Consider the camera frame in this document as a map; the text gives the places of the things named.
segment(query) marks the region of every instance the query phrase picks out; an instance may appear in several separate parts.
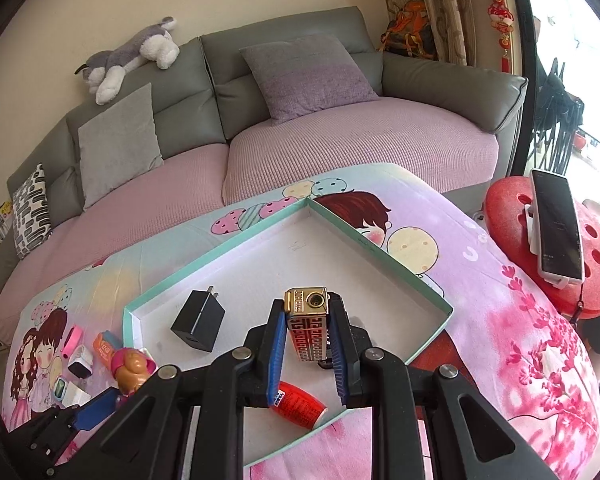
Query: black power adapter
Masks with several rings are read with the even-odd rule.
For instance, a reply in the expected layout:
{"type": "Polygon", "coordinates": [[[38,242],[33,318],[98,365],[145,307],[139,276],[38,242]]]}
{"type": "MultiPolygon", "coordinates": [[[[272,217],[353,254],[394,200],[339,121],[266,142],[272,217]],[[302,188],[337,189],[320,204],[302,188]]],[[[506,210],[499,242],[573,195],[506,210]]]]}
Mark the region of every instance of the black power adapter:
{"type": "Polygon", "coordinates": [[[224,308],[218,303],[218,293],[214,288],[207,291],[194,290],[189,295],[178,317],[171,325],[171,331],[192,348],[211,352],[214,349],[224,308]]]}

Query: mint green box rim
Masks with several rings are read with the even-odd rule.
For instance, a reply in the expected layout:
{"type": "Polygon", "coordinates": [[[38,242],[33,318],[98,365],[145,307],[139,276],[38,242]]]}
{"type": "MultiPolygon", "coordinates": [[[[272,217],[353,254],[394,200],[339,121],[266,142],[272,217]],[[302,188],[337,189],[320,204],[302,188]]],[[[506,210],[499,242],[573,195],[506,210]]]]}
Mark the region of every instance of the mint green box rim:
{"type": "MultiPolygon", "coordinates": [[[[133,301],[131,301],[125,307],[123,315],[122,315],[123,316],[122,317],[122,335],[123,335],[124,345],[126,347],[133,346],[133,327],[132,327],[131,313],[134,310],[143,306],[145,303],[147,303],[147,301],[152,300],[153,298],[158,296],[158,294],[163,293],[168,288],[171,288],[176,283],[180,282],[181,280],[183,280],[190,274],[193,274],[197,270],[206,266],[206,264],[211,263],[213,260],[215,260],[216,258],[219,258],[220,256],[222,256],[223,254],[232,250],[233,248],[237,247],[241,243],[249,240],[250,238],[253,238],[255,235],[263,232],[265,229],[268,229],[272,225],[274,225],[274,224],[280,222],[281,220],[288,218],[289,216],[293,215],[294,213],[300,211],[303,207],[311,208],[313,211],[317,212],[320,216],[322,216],[323,218],[328,220],[333,226],[337,227],[340,231],[342,231],[344,234],[346,234],[349,238],[352,238],[352,240],[355,240],[359,245],[361,245],[365,249],[367,249],[371,254],[373,254],[373,256],[376,259],[378,259],[379,263],[383,267],[387,267],[389,270],[391,270],[392,273],[396,274],[403,281],[405,281],[406,283],[411,285],[417,292],[419,292],[421,295],[423,295],[426,300],[429,300],[438,310],[442,311],[445,314],[444,321],[435,330],[435,332],[427,339],[427,341],[420,348],[418,348],[418,350],[409,359],[407,359],[405,364],[409,364],[411,361],[413,361],[418,355],[420,355],[420,353],[427,346],[429,346],[429,344],[440,334],[440,332],[442,332],[442,330],[448,323],[449,318],[453,314],[453,311],[454,311],[453,308],[451,307],[451,305],[449,305],[444,300],[444,298],[442,298],[437,293],[435,293],[429,287],[429,285],[424,283],[418,276],[413,274],[409,269],[407,269],[405,266],[403,266],[400,262],[398,262],[397,260],[395,260],[394,258],[389,256],[389,254],[384,252],[380,247],[375,245],[373,242],[370,242],[369,240],[367,240],[362,234],[360,234],[356,229],[354,229],[352,226],[347,224],[342,218],[334,215],[334,213],[329,211],[327,208],[325,208],[324,206],[321,206],[315,200],[312,200],[310,198],[303,198],[302,200],[299,200],[298,202],[295,202],[292,205],[285,207],[284,209],[280,210],[279,212],[273,214],[272,216],[269,216],[268,218],[261,220],[257,224],[255,224],[255,225],[249,227],[248,229],[238,233],[237,235],[229,238],[227,241],[218,245],[218,247],[215,247],[215,248],[211,249],[209,252],[200,256],[199,258],[196,258],[190,264],[187,264],[184,267],[182,267],[180,270],[177,270],[171,276],[164,278],[161,282],[152,286],[146,292],[142,293],[140,296],[138,296],[133,301]]],[[[247,335],[248,328],[244,332],[245,336],[247,335]]],[[[326,420],[318,428],[315,428],[314,430],[303,435],[302,437],[295,439],[293,442],[290,442],[286,446],[281,447],[277,451],[274,451],[273,453],[270,453],[267,456],[264,456],[263,458],[256,460],[250,464],[247,464],[245,467],[260,463],[264,460],[267,460],[273,456],[276,456],[276,455],[286,451],[287,449],[289,449],[297,444],[300,444],[304,440],[308,439],[311,436],[314,436],[314,434],[321,431],[322,428],[324,428],[325,426],[333,424],[336,420],[339,420],[342,416],[344,416],[349,411],[350,410],[344,410],[339,415],[331,418],[330,420],[326,420]]]]}

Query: plush dog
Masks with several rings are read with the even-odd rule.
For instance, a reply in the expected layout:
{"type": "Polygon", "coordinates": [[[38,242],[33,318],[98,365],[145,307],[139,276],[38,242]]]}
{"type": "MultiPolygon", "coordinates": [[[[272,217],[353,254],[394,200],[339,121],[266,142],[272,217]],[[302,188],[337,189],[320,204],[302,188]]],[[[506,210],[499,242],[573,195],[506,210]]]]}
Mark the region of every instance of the plush dog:
{"type": "Polygon", "coordinates": [[[158,68],[169,68],[180,53],[173,43],[169,31],[176,25],[171,16],[160,23],[145,27],[116,50],[103,50],[93,54],[78,70],[89,86],[89,92],[96,94],[96,103],[103,105],[118,95],[127,72],[155,61],[158,68]]]}

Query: purple and gray pillow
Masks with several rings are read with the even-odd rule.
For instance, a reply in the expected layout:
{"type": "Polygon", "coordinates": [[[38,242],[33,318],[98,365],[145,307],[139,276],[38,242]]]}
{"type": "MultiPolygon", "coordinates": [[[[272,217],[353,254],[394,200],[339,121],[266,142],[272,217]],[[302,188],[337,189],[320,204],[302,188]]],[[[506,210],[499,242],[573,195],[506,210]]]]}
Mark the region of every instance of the purple and gray pillow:
{"type": "Polygon", "coordinates": [[[378,96],[338,38],[315,34],[240,49],[272,124],[378,96]]]}

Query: red plastic stool seat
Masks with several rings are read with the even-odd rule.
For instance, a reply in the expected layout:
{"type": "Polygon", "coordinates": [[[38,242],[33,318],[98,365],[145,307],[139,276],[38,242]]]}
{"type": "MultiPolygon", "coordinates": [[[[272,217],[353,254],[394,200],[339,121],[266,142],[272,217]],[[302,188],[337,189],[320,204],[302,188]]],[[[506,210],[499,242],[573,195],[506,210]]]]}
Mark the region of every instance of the red plastic stool seat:
{"type": "MultiPolygon", "coordinates": [[[[579,285],[560,290],[538,275],[538,257],[529,250],[526,238],[525,204],[531,203],[531,181],[526,176],[510,176],[493,184],[484,199],[484,219],[491,238],[509,260],[522,268],[542,289],[561,314],[571,316],[580,297],[579,285]]],[[[600,224],[581,203],[576,202],[585,283],[580,317],[600,316],[600,224]]]]}

